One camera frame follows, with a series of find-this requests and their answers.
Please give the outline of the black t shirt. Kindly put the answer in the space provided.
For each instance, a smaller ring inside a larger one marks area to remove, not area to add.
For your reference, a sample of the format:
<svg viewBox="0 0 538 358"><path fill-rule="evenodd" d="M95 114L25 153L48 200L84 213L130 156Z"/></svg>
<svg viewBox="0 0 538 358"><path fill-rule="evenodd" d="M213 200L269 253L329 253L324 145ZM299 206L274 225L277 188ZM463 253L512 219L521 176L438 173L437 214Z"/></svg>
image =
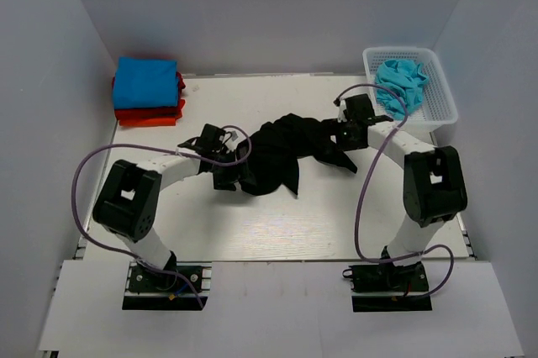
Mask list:
<svg viewBox="0 0 538 358"><path fill-rule="evenodd" d="M251 178L242 178L239 184L251 196L264 196L281 186L297 196L298 160L305 157L357 173L357 166L338 149L326 125L315 118L290 113L263 124L250 139L247 165Z"/></svg>

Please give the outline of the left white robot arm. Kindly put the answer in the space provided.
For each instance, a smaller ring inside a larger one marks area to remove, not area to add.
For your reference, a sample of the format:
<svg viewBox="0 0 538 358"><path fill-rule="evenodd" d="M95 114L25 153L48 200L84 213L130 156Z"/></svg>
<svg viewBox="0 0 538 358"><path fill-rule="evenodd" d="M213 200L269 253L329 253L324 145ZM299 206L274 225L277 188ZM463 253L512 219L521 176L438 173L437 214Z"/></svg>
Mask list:
<svg viewBox="0 0 538 358"><path fill-rule="evenodd" d="M126 246L128 255L149 270L149 280L167 290L177 282L177 258L154 230L161 192L190 177L209 173L218 188L232 189L249 176L249 136L240 129L205 124L202 133L138 163L117 160L110 168L93 207L92 219Z"/></svg>

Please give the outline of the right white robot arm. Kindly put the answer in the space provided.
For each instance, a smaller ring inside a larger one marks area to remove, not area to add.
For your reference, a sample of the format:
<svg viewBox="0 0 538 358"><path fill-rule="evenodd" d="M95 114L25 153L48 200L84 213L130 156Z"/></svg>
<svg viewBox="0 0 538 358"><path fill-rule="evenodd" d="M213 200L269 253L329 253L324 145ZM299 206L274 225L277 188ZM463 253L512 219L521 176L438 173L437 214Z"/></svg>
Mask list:
<svg viewBox="0 0 538 358"><path fill-rule="evenodd" d="M435 147L403 130L404 121L376 115L366 94L338 97L338 118L330 121L336 144L342 150L373 148L376 155L360 192L354 228L356 252L362 260L384 264L381 283L392 290L409 281L408 266L419 263L430 249L428 244L445 223L467 207L467 190L457 150ZM367 258L360 250L359 225L367 186L381 156L403 170L402 199L405 210L398 232L385 246L385 254Z"/></svg>

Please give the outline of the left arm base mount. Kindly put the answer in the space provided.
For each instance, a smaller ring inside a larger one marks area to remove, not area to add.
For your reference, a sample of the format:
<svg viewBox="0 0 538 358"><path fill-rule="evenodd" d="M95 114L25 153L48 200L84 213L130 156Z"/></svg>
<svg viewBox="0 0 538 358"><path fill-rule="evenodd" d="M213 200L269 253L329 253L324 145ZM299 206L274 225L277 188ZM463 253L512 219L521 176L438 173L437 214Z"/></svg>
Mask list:
<svg viewBox="0 0 538 358"><path fill-rule="evenodd" d="M177 271L193 285L203 305L190 286L176 276L163 276L148 271L139 264L129 265L124 289L124 311L202 311L210 293L210 264L177 264Z"/></svg>

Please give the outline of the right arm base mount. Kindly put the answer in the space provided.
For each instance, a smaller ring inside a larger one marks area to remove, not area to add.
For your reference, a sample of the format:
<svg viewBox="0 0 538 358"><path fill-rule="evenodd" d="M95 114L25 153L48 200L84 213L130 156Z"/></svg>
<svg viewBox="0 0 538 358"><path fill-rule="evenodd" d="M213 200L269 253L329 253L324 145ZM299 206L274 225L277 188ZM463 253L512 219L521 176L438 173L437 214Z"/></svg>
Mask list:
<svg viewBox="0 0 538 358"><path fill-rule="evenodd" d="M354 313L428 312L432 310L424 265L354 265L342 272L351 282Z"/></svg>

